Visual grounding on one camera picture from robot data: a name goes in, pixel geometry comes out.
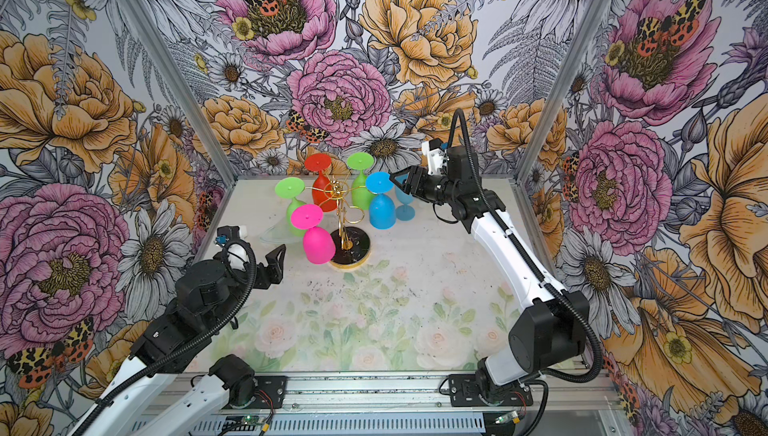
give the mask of floral tablecloth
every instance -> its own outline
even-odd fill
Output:
[[[221,225],[245,224],[253,234],[276,224],[286,204],[274,197],[275,184],[238,182]],[[505,180],[486,186],[512,198]],[[288,245],[282,284],[254,291],[240,327],[223,330],[187,371],[206,371],[229,353],[257,372],[474,369],[507,344],[517,305],[461,226],[440,222],[425,203],[414,207],[414,220],[387,231],[360,224],[373,249],[354,271],[315,266],[301,244]],[[271,250],[258,234],[246,239],[257,256]]]

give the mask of pink peony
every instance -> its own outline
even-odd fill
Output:
[[[49,184],[0,202],[0,350],[50,347],[87,317],[109,326],[123,307],[120,245],[128,224],[99,196]]]
[[[672,183],[663,167],[658,136],[640,122],[599,123],[579,152],[574,227],[599,233],[622,256],[642,249],[670,208]]]
[[[709,20],[712,0],[706,0],[697,20],[698,30],[681,46],[659,46],[650,56],[638,53],[638,22],[664,21],[685,0],[632,0],[608,36],[606,65],[592,81],[592,97],[615,107],[628,118],[643,118],[652,126],[664,124],[691,102],[710,80],[716,64],[706,64],[720,18]]]
[[[246,47],[246,63],[258,69],[300,60],[325,49],[336,36],[335,0],[286,0],[278,14],[249,11],[244,0],[217,0],[219,20],[233,27],[232,39]]]
[[[346,148],[352,136],[389,119],[390,99],[379,70],[333,50],[312,56],[288,76],[293,109],[307,124],[330,134],[326,143]]]

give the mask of wire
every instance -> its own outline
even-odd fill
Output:
[[[542,386],[544,392],[542,394],[542,402],[538,406],[538,411],[533,418],[533,422],[531,422],[531,425],[528,426],[525,431],[520,433],[519,436],[530,436],[533,430],[536,429],[536,426],[538,426],[538,423],[542,420],[542,416],[544,416],[544,410],[547,407],[547,400],[549,399],[549,384],[541,379],[534,379],[533,381],[528,382],[528,384],[536,384],[538,386]]]
[[[132,374],[129,378],[127,378],[124,382],[120,383],[118,386],[116,386],[111,392],[107,393],[105,396],[103,396],[100,399],[97,399],[95,401],[96,406],[93,408],[93,410],[88,413],[88,416],[85,417],[85,419],[82,421],[82,423],[78,426],[78,428],[72,433],[72,436],[82,436],[85,431],[90,428],[92,423],[96,421],[96,418],[103,412],[106,408],[112,405],[112,402],[116,399],[116,397],[126,389],[128,389],[133,383],[136,383],[140,379],[142,379],[144,376],[148,376],[149,374],[155,374],[160,369],[162,369],[163,366],[166,364],[178,359],[179,357],[187,354],[188,352],[196,349],[198,346],[200,346],[202,343],[204,343],[208,338],[212,338],[214,335],[216,335],[221,329],[229,323],[229,321],[235,317],[235,315],[240,312],[240,310],[245,305],[246,300],[248,299],[248,296],[250,296],[251,290],[254,288],[254,284],[256,283],[256,255],[254,254],[254,250],[250,247],[250,245],[243,241],[242,239],[231,239],[224,247],[222,247],[222,262],[224,263],[224,267],[226,268],[227,274],[230,276],[233,276],[232,268],[230,267],[230,259],[229,259],[229,251],[228,249],[231,246],[240,246],[241,248],[245,249],[245,252],[248,256],[248,261],[250,264],[246,266],[246,273],[248,275],[248,279],[246,281],[245,289],[243,290],[243,294],[240,295],[240,298],[237,300],[237,304],[235,307],[233,307],[217,324],[216,326],[213,326],[211,329],[206,331],[205,333],[202,333],[200,335],[197,335],[195,339],[188,342],[185,345],[182,345],[180,348],[178,348],[176,351],[173,351],[170,354],[166,354],[156,362],[150,364],[149,366],[145,367],[139,372],[136,372]]]
[[[196,374],[195,376],[192,376],[192,379],[190,379],[191,386],[194,388],[194,379],[195,378],[202,378],[203,376],[205,376],[205,374]]]
[[[478,173],[478,169],[475,166],[475,161],[472,159],[472,146],[469,143],[469,131],[467,130],[467,123],[464,118],[463,110],[458,109],[453,113],[453,121],[451,122],[452,129],[456,126],[456,119],[458,119],[459,123],[462,125],[462,134],[464,135],[464,148],[467,153],[467,160],[469,161],[469,169],[472,172],[472,177],[475,179],[475,185],[478,188],[480,199],[482,200],[485,209],[491,214],[491,217],[496,221],[499,227],[502,228],[507,239],[512,242],[514,248],[517,249],[518,253],[520,253],[520,256],[525,261],[525,264],[528,265],[528,268],[531,269],[534,276],[536,276],[536,279],[538,279],[540,282],[544,282],[544,274],[542,273],[542,270],[538,268],[533,258],[531,258],[531,255],[528,254],[528,251],[523,247],[523,244],[520,243],[513,232],[508,232],[509,227],[504,223],[504,220],[502,220],[498,213],[491,210],[491,204],[488,202],[485,191],[480,184],[480,175]],[[574,320],[576,320],[584,329],[584,333],[592,347],[594,363],[590,367],[589,371],[583,374],[568,374],[562,371],[558,371],[557,369],[550,368],[541,370],[541,373],[549,374],[555,378],[559,378],[571,383],[586,383],[592,381],[600,374],[600,370],[603,368],[603,352],[602,348],[600,347],[600,340],[598,339],[598,336],[594,333],[592,326],[590,326],[589,322],[584,318],[584,316],[582,316],[580,312],[576,311],[576,308],[571,305],[571,302],[565,296],[563,296],[560,291],[555,289],[554,286],[548,282],[544,284],[544,288],[549,291],[549,293],[558,302],[558,304],[560,304],[560,306],[564,307],[568,310],[568,312],[571,313],[571,315],[574,317]]]

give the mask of black clamp plate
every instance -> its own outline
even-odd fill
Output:
[[[450,374],[448,376],[448,390],[451,396],[451,406],[454,408],[467,408],[470,406],[531,406],[533,404],[531,391],[525,391],[519,386],[505,389],[500,398],[496,398],[496,401],[489,404],[485,399],[481,398],[480,387],[476,383],[474,374]]]

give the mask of black round base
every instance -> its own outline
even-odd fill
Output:
[[[331,233],[336,254],[331,258],[331,264],[337,268],[350,269],[361,265],[371,252],[371,239],[368,233],[354,226],[346,227],[347,237],[352,241],[351,249],[341,248],[339,230]]]

